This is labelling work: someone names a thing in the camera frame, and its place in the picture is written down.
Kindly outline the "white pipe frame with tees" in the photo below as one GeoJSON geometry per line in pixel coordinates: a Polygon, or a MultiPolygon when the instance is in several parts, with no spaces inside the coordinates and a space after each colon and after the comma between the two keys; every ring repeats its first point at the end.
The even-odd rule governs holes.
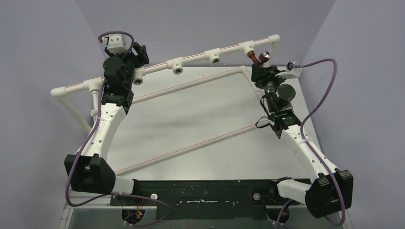
{"type": "Polygon", "coordinates": [[[140,180],[267,179],[288,174],[288,150],[264,125],[250,65],[250,42],[238,67],[189,67],[176,76],[164,64],[146,69],[104,158],[122,177],[140,180]]]}

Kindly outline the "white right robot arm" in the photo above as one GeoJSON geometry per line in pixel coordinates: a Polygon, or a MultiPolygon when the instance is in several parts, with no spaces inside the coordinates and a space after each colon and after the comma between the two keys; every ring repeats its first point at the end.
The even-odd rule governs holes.
{"type": "Polygon", "coordinates": [[[276,204],[291,199],[306,205],[315,218],[343,212],[352,206],[353,176],[349,170],[340,170],[329,161],[308,137],[302,122],[295,115],[292,100],[296,96],[293,86],[286,79],[295,77],[292,70],[279,70],[275,66],[262,67],[253,64],[251,82],[263,90],[261,105],[269,127],[294,153],[309,175],[310,184],[292,178],[276,180],[276,186],[268,192],[276,204]]]}

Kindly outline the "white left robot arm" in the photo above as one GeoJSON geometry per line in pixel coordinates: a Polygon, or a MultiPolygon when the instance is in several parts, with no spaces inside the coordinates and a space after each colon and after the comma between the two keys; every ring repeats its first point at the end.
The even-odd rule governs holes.
{"type": "Polygon", "coordinates": [[[103,63],[104,80],[98,99],[96,122],[76,155],[67,155],[64,166],[68,187],[73,191],[95,194],[123,194],[130,205],[141,200],[137,181],[115,174],[106,159],[114,135],[132,105],[135,70],[149,63],[146,46],[133,45],[134,51],[114,54],[108,49],[103,63]]]}

